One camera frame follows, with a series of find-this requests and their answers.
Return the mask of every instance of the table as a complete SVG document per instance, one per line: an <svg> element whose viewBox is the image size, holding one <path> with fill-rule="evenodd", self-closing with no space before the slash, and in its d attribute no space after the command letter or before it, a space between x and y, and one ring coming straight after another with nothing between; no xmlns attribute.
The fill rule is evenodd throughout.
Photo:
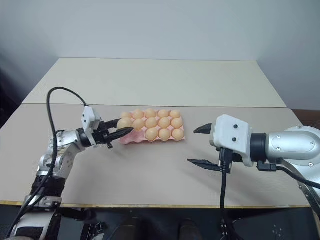
<svg viewBox="0 0 320 240"><path fill-rule="evenodd" d="M134 106L93 106L103 120ZM81 127L82 106L54 104L57 129ZM218 160L208 135L193 130L229 114L248 122L254 132L282 131L300 122L286 108L179 107L185 140L89 148L77 155L63 191L68 207L218 208L221 174L197 167L188 158ZM23 104L0 130L0 203L20 204L29 193L38 161L48 146L50 125L45 104ZM282 172L259 172L242 163L227 179L226 206L301 207L308 202L295 180Z"/></svg>
<svg viewBox="0 0 320 240"><path fill-rule="evenodd" d="M221 174L187 161L217 162L218 153L207 135L193 130L222 114L248 122L254 132L301 124L256 61L60 58L0 129L0 204L20 205L31 190L51 135L46 94L57 86L76 91L104 121L136 106L177 108L185 129L181 142L115 141L111 150L101 146L78 154L62 194L65 207L218 208ZM51 102L57 129L81 127L83 106L78 99L57 91ZM258 172L241 163L233 164L227 179L225 204L228 208L309 205L297 182L285 173Z"/></svg>

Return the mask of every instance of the egg tray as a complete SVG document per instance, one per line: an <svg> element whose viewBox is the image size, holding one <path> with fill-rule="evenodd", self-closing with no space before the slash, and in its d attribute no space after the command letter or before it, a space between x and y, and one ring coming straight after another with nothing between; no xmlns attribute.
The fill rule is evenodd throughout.
<svg viewBox="0 0 320 240"><path fill-rule="evenodd" d="M156 119L157 122L159 122L159 120L161 119L160 117L158 117L158 112L159 112L159 110L154 110L154 111L155 111L156 114L157 114L157 116L155 117L155 119ZM170 123L171 123L171 120L173 119L173 117L171 117L171 116L169 115L167 118L170 120ZM147 120L148 118L144 116L144 117L141 118L141 119L142 119L144 122L146 122L146 120ZM162 129L162 128L159 127L158 125L157 125L155 128L156 128L158 131L160 131L160 129ZM165 128L165 129L168 129L168 130L172 133L172 131L173 131L175 128L170 125L170 126L168 126L167 128ZM182 125L182 127L178 128L178 129L181 129L183 132L185 131L184 125ZM120 143L125 144L125 145L126 145L126 144L130 144L130 143L137 143L137 144L138 144L138 143L141 143L141 142L153 143L153 142L158 141L158 140L162 141L159 136L157 136L153 141L149 141L148 139L146 139L145 133L146 133L147 130L148 130L148 128L147 128L146 126L144 126L140 131L133 130L133 131L130 132L129 134L121 137L121 138L119 139L119 141L120 141ZM169 141L169 140L174 140L174 141L176 141L176 142L179 142L179 141L184 140L184 139L186 139L185 136L183 136L183 138L180 139L180 140L176 140L173 136L170 136L167 141Z"/></svg>

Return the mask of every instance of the egg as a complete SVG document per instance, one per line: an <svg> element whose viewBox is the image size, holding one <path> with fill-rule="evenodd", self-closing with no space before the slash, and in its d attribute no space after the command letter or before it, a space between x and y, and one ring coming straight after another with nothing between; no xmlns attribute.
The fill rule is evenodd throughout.
<svg viewBox="0 0 320 240"><path fill-rule="evenodd" d="M159 138L162 141L167 141L171 137L171 132L168 129L161 129L159 131Z"/></svg>
<svg viewBox="0 0 320 240"><path fill-rule="evenodd" d="M153 141L158 137L158 130L155 127L149 128L146 132L145 132L145 138L148 141Z"/></svg>
<svg viewBox="0 0 320 240"><path fill-rule="evenodd" d="M132 118L131 113L130 112L126 112L124 111L123 113L121 113L121 118Z"/></svg>
<svg viewBox="0 0 320 240"><path fill-rule="evenodd" d="M134 127L136 131L140 131L144 126L145 126L145 121L143 121L142 119L136 119L132 124L132 127Z"/></svg>
<svg viewBox="0 0 320 240"><path fill-rule="evenodd" d="M136 109L133 111L133 118L134 119L142 119L145 116L144 112L140 109Z"/></svg>
<svg viewBox="0 0 320 240"><path fill-rule="evenodd" d="M173 119L180 118L181 117L180 111L172 110L170 112L170 117L172 117Z"/></svg>
<svg viewBox="0 0 320 240"><path fill-rule="evenodd" d="M162 109L158 112L158 117L159 118L166 118L166 117L169 117L169 111L168 110L165 110L165 109Z"/></svg>
<svg viewBox="0 0 320 240"><path fill-rule="evenodd" d="M131 118L125 117L125 118L120 119L120 120L118 121L118 123L116 124L116 127L117 127L118 129L123 129L123 128L132 127Z"/></svg>
<svg viewBox="0 0 320 240"><path fill-rule="evenodd" d="M157 113L152 108L148 108L144 111L144 115L146 118L155 118L157 116Z"/></svg>
<svg viewBox="0 0 320 240"><path fill-rule="evenodd" d="M157 119L155 117L150 117L145 121L145 126L150 129L158 125Z"/></svg>
<svg viewBox="0 0 320 240"><path fill-rule="evenodd" d="M175 129L172 131L172 137L176 140L179 141L181 139L183 139L185 136L184 131L182 131L181 129Z"/></svg>
<svg viewBox="0 0 320 240"><path fill-rule="evenodd" d="M167 117L161 118L158 123L159 127L162 129L166 129L170 126L170 120Z"/></svg>
<svg viewBox="0 0 320 240"><path fill-rule="evenodd" d="M182 127L184 123L182 122L181 118L174 118L171 120L171 126L174 127L175 129L179 129Z"/></svg>

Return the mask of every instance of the black cable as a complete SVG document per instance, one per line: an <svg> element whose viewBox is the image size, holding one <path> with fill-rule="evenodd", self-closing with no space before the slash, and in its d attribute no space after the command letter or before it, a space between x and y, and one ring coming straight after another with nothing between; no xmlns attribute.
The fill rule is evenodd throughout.
<svg viewBox="0 0 320 240"><path fill-rule="evenodd" d="M320 184L319 183L316 183L314 181L309 181L309 180L306 180L302 177L299 177L298 175L294 174L292 171L290 171L289 169L283 167L283 166L276 166L276 169L277 170L280 170L280 171L284 171L286 174L288 174L290 177L292 177L293 179L297 180L298 182L300 183L303 183L309 187L313 187L313 188L316 188L316 189L320 189Z"/></svg>
<svg viewBox="0 0 320 240"><path fill-rule="evenodd" d="M66 131L66 130L58 130L58 131L55 132L55 134L63 133L63 132L65 132L65 131Z"/></svg>
<svg viewBox="0 0 320 240"><path fill-rule="evenodd" d="M221 164L222 170L222 180L221 180L221 193L220 193L220 209L221 215L226 225L226 230L228 235L226 236L228 240L244 240L233 227L232 222L229 220L228 214L225 210L225 198L226 198L226 188L227 188L227 166L225 162Z"/></svg>
<svg viewBox="0 0 320 240"><path fill-rule="evenodd" d="M52 159L51 159L50 168L49 168L49 171L48 171L47 175L43 178L43 180L40 183L40 185L38 186L38 188L33 192L33 194L29 197L29 199L21 206L17 216L15 217L15 219L13 220L12 225L9 228L9 231L8 231L8 233L6 235L6 238L10 238L10 234L11 234L12 230L14 229L15 225L20 220L20 218L24 214L26 214L29 210L31 210L43 198L43 196L40 196L35 201L35 203L33 203L31 206L29 206L31 201L39 193L39 191L44 186L44 184L47 182L47 180L49 178L51 178L52 175L53 175L55 164L56 164L56 160L57 160L57 155L58 155L58 138L57 138L56 127L55 127L55 124L54 124L54 120L53 120L52 113L51 113L51 108L50 108L50 96L56 90L64 90L64 91L67 91L69 93L72 93L73 95L77 96L82 101L84 106L88 106L87 103L85 102L85 100L81 96L79 96L77 93L75 93L74 91L72 91L72 90L70 90L68 88L58 86L58 87L52 88L48 92L48 94L46 96L46 109L47 109L47 112L48 112L48 118L49 118L51 130L52 130L52 135L53 135L53 151L52 151Z"/></svg>

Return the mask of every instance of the gray wall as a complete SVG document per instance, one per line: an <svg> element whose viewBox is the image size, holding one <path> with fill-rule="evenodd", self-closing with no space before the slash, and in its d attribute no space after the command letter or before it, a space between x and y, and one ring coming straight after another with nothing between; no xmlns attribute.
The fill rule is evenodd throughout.
<svg viewBox="0 0 320 240"><path fill-rule="evenodd" d="M319 13L319 0L0 0L1 84L19 102L59 57L258 60L288 107L320 110Z"/></svg>

